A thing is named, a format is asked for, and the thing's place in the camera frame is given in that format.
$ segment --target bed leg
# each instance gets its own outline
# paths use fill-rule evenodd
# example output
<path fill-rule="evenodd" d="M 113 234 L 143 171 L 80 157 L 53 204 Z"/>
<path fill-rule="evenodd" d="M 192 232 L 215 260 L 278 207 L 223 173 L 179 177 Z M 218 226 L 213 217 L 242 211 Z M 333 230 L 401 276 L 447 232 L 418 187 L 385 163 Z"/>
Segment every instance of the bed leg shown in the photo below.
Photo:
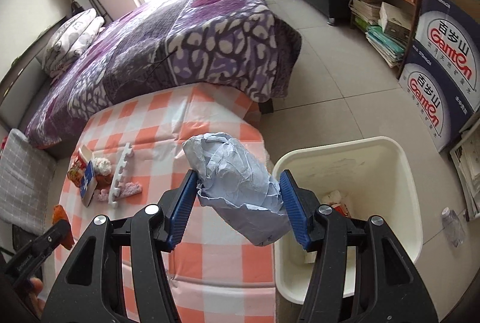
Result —
<path fill-rule="evenodd" d="M 261 102 L 258 104 L 261 114 L 270 114 L 273 113 L 273 100 L 270 98 L 267 102 Z"/>

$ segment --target metal pivot screw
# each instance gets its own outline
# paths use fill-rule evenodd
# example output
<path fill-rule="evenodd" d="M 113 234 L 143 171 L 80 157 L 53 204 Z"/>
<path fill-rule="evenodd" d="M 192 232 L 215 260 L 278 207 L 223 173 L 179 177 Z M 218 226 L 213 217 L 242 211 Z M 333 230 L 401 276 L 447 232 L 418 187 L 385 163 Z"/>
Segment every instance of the metal pivot screw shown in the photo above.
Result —
<path fill-rule="evenodd" d="M 158 205 L 153 204 L 153 205 L 149 205 L 145 208 L 145 213 L 146 214 L 155 214 L 159 210 L 160 210 L 160 208 L 158 207 Z"/>
<path fill-rule="evenodd" d="M 374 225 L 383 225 L 383 223 L 384 223 L 383 219 L 380 216 L 373 216 L 371 218 L 371 222 Z"/>
<path fill-rule="evenodd" d="M 329 215 L 332 213 L 332 208 L 329 207 L 328 205 L 320 205 L 318 207 L 318 212 L 320 212 L 321 214 L 324 214 L 324 215 Z"/>
<path fill-rule="evenodd" d="M 93 220 L 93 222 L 96 225 L 102 225 L 104 222 L 106 222 L 106 219 L 107 218 L 101 214 L 100 216 L 95 217 L 95 220 Z"/>

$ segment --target ribbed blue pad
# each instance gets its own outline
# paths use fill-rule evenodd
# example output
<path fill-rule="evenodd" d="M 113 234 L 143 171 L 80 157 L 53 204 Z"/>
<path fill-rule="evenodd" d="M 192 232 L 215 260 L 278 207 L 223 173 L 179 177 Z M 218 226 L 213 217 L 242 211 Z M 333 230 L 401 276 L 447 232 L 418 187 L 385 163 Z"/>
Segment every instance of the ribbed blue pad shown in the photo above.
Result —
<path fill-rule="evenodd" d="M 197 173 L 192 173 L 170 219 L 171 229 L 166 244 L 172 250 L 183 238 L 195 197 L 197 197 L 197 181 Z"/>
<path fill-rule="evenodd" d="M 307 250 L 311 243 L 308 235 L 307 217 L 298 200 L 295 188 L 285 172 L 280 174 L 280 193 L 282 194 L 282 199 L 287 211 L 286 214 L 289 216 L 295 239 L 297 239 L 297 242 L 301 244 L 304 250 Z"/>

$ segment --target bed headboard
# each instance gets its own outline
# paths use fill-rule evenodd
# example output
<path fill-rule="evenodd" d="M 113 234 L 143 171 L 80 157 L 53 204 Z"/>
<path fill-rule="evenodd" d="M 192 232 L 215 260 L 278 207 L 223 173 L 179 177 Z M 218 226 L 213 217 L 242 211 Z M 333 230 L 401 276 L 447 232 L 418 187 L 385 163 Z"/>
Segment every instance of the bed headboard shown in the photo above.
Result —
<path fill-rule="evenodd" d="M 66 17 L 42 33 L 11 65 L 0 82 L 0 124 L 25 131 L 50 89 L 51 78 L 41 67 L 45 46 Z"/>

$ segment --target pink fuzzy object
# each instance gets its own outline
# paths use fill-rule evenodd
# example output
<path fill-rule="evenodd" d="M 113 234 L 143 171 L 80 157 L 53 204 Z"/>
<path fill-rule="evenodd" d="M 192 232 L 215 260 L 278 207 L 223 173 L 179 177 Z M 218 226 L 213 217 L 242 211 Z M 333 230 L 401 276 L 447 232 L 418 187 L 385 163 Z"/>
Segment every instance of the pink fuzzy object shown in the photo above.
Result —
<path fill-rule="evenodd" d="M 97 200 L 101 202 L 108 201 L 109 192 L 110 192 L 110 189 L 102 189 L 102 191 L 96 195 Z M 136 183 L 127 182 L 125 186 L 121 188 L 120 196 L 117 198 L 117 200 L 119 200 L 120 198 L 127 198 L 130 196 L 134 196 L 135 194 L 139 194 L 141 192 L 142 192 L 142 186 L 138 182 Z"/>

